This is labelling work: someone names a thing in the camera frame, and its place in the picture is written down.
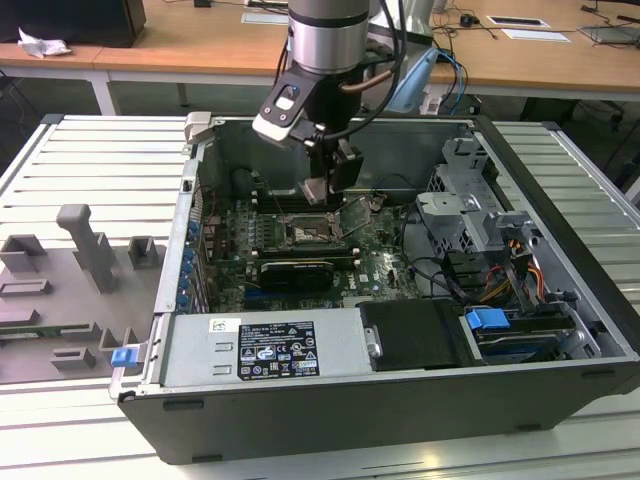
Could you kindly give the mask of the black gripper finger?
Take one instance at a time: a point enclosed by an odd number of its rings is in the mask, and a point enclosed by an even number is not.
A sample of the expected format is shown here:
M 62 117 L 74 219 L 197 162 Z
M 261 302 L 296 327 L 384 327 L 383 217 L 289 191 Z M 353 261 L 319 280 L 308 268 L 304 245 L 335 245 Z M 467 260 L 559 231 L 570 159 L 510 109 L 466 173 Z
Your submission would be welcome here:
M 364 157 L 362 152 L 349 144 L 339 144 L 333 152 L 333 169 L 329 178 L 329 190 L 338 193 L 354 186 L 358 180 Z
M 307 156 L 310 162 L 310 178 L 327 181 L 332 167 L 332 154 L 325 148 L 309 148 Z

